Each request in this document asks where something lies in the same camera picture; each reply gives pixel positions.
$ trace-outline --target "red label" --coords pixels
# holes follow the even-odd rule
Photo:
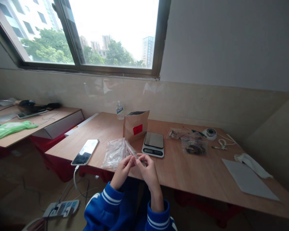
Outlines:
[[[137,135],[138,133],[142,132],[142,124],[133,127],[134,135]]]

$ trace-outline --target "white stripe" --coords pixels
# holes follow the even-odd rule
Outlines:
[[[153,224],[151,224],[149,218],[148,218],[148,222],[149,222],[149,225],[151,225],[153,228],[158,229],[158,230],[167,229],[167,227],[169,226],[169,223],[168,223],[168,224],[167,224],[165,227],[163,227],[163,228],[156,227],[156,226],[154,226]]]
[[[156,223],[149,218],[149,215],[148,215],[148,220],[155,226],[164,226],[164,225],[168,224],[168,222],[169,222],[169,218],[168,218],[168,220],[164,223]]]
[[[110,196],[108,196],[108,194],[106,193],[105,189],[104,189],[103,193],[104,193],[105,197],[107,197],[108,200],[110,200],[110,201],[112,201],[114,203],[121,202],[121,200],[115,200],[115,199],[112,199]]]
[[[87,203],[86,208],[87,208],[88,204],[90,204],[90,202],[91,202],[91,200],[92,200],[93,198],[96,198],[96,199],[97,199],[99,196],[100,196],[100,193],[95,193],[94,196],[91,197],[91,199],[90,199],[89,202]]]
[[[102,197],[104,198],[104,200],[105,200],[108,204],[112,204],[112,205],[119,205],[119,204],[120,204],[120,203],[115,204],[115,203],[111,203],[110,201],[108,201],[108,200],[106,199],[106,197],[104,196],[104,193],[102,193]]]
[[[178,231],[175,223],[172,223],[172,227],[173,227],[173,229],[174,229],[175,231]]]

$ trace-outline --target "window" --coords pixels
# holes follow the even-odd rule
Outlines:
[[[105,0],[44,0],[45,4],[41,2],[38,6],[44,9],[38,12],[42,23],[32,15],[26,16],[26,21],[21,24],[19,22],[23,20],[19,12],[23,9],[29,12],[33,8],[21,5],[20,0],[6,2],[12,2],[10,4],[15,7],[0,5],[0,42],[9,48],[9,55],[20,68],[159,77],[170,0],[150,0],[145,4],[131,0],[112,1],[111,4]],[[48,7],[48,2],[55,5],[55,10]],[[105,11],[94,11],[93,14],[92,9],[98,8],[107,9],[107,15]],[[123,12],[133,20],[127,23],[122,17]],[[101,18],[103,23],[92,25]],[[145,24],[139,24],[142,18],[148,18]],[[91,48],[92,41],[99,44],[98,48]]]
[[[10,12],[9,12],[9,10],[7,9],[6,5],[3,5],[2,3],[0,3],[0,9],[1,9],[2,12],[4,13],[4,15],[12,18],[12,15],[10,14]]]
[[[25,21],[23,21],[23,23],[25,24],[28,32],[29,32],[30,34],[34,34],[34,32],[33,32],[33,30],[32,30],[32,27],[30,26],[30,23],[25,22]]]
[[[12,27],[12,28],[13,28],[13,31],[15,32],[15,34],[17,35],[17,37],[23,38],[23,35],[22,35],[19,28],[16,28],[16,27]]]
[[[39,17],[41,18],[41,21],[42,21],[43,23],[46,23],[46,24],[47,24],[44,15],[43,15],[42,13],[40,13],[40,12],[38,12],[38,14],[39,14]]]
[[[25,14],[18,0],[12,0],[12,2],[19,13]]]

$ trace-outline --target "green plastic bag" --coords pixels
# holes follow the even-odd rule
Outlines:
[[[30,121],[24,121],[22,123],[6,123],[0,126],[0,139],[7,135],[36,127],[38,127],[38,125],[31,124]]]

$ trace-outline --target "kraft paper bag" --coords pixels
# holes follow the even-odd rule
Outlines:
[[[150,111],[136,111],[124,116],[123,137],[134,141],[147,132]]]

